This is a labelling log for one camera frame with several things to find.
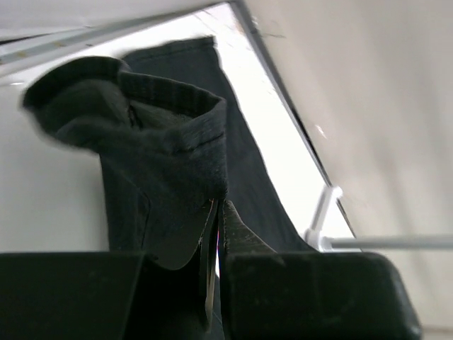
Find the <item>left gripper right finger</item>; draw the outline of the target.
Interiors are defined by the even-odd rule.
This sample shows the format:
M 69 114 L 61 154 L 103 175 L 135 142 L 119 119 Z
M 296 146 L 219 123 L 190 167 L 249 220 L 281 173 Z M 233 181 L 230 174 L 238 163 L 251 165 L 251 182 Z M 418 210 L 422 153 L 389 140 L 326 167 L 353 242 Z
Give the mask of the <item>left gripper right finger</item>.
M 375 253 L 277 253 L 225 202 L 219 227 L 227 339 L 421 339 L 396 267 Z

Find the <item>black trousers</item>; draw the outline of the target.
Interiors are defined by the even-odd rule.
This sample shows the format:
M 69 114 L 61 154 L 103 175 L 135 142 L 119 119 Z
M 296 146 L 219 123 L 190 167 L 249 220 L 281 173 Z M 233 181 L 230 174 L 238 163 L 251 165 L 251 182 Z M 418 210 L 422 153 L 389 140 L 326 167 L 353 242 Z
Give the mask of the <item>black trousers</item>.
M 230 200 L 275 251 L 306 251 L 219 64 L 211 37 L 82 57 L 46 73 L 23 108 L 101 162 L 111 251 L 153 251 Z

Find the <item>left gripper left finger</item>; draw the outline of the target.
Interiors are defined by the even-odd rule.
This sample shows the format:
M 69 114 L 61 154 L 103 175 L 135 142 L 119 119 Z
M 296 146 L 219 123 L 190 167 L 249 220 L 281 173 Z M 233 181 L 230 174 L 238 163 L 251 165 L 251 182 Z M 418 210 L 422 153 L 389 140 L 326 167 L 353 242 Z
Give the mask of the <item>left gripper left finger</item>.
M 2 339 L 203 339 L 212 325 L 215 201 L 150 253 L 1 255 Z

